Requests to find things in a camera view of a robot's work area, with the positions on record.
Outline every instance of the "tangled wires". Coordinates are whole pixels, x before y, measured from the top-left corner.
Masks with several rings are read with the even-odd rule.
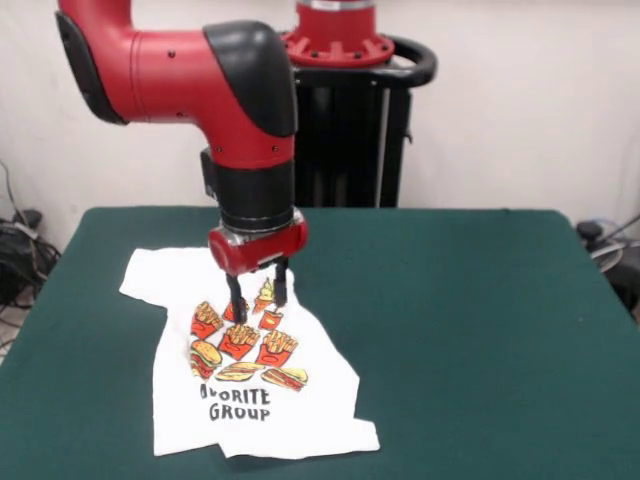
[[[60,258],[60,252],[35,231],[41,215],[18,209],[11,191],[9,170],[2,161],[0,166],[5,171],[7,194],[15,211],[11,221],[0,220],[1,313],[7,307],[30,308],[30,305],[19,304],[18,298],[28,288],[33,298],[37,297]]]

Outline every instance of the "black cable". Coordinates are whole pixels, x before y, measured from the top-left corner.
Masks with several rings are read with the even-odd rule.
[[[10,326],[11,328],[17,328],[18,330],[22,328],[21,325],[18,325],[17,323],[11,323],[8,320],[5,320],[4,318],[0,318],[0,323],[4,323],[5,325]]]
[[[625,224],[621,225],[619,228],[615,229],[610,234],[605,235],[600,240],[598,240],[598,246],[604,244],[607,240],[611,240],[616,235],[618,235],[619,233],[624,232],[627,228],[629,228],[630,226],[632,226],[633,224],[635,224],[635,223],[637,223],[639,221],[640,221],[640,213],[638,215],[636,215],[635,217],[633,217],[631,220],[629,220],[627,223],[625,223]]]
[[[4,343],[0,343],[0,350],[3,350],[5,347],[8,347],[9,345],[11,345],[15,341],[16,341],[16,339],[12,338],[11,340],[7,340]],[[6,353],[2,353],[2,354],[0,354],[0,357],[6,357],[6,355],[7,355]]]
[[[31,233],[28,219],[16,205],[9,168],[1,159],[0,168],[4,170],[7,195],[16,212],[15,223],[0,220],[1,313],[6,307],[30,309],[31,305],[19,304],[17,299],[29,287],[30,296],[37,297],[61,255],[55,246],[37,236],[37,233]]]

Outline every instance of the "hamburger graphic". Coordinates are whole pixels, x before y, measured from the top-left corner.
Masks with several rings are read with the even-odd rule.
[[[222,328],[224,322],[209,302],[202,302],[196,307],[191,321],[191,333],[204,340]]]
[[[221,362],[222,356],[210,343],[196,340],[191,344],[191,371],[194,375],[207,381]]]
[[[277,330],[270,332],[262,341],[256,363],[281,367],[289,360],[297,346],[296,339],[286,333]]]
[[[289,388],[296,392],[302,390],[307,384],[307,380],[309,380],[307,372],[300,368],[271,368],[264,372],[261,377],[265,382]]]
[[[234,325],[226,331],[220,342],[220,351],[242,360],[260,339],[260,334],[249,325]]]
[[[258,370],[263,370],[264,365],[257,363],[239,362],[220,370],[216,378],[223,382],[246,382]]]
[[[253,307],[253,313],[257,314],[262,312],[265,308],[275,302],[275,292],[273,289],[273,282],[268,278],[264,281],[260,293],[256,298],[256,304]]]

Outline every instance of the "green table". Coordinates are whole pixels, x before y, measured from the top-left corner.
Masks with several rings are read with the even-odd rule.
[[[98,209],[0,367],[0,476],[640,478],[640,338],[562,216],[307,217],[311,241],[292,263],[300,301],[359,373],[357,416],[376,422],[380,452],[154,458],[165,312],[118,287],[134,248],[204,246],[217,212]]]

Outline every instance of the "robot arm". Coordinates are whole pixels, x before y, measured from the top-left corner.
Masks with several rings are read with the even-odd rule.
[[[209,244],[234,305],[242,300],[238,275],[278,263],[282,280],[307,230],[293,206],[295,91],[279,36],[249,21],[141,31],[131,0],[59,0],[59,7],[67,58],[97,117],[192,123],[205,134],[222,218]]]

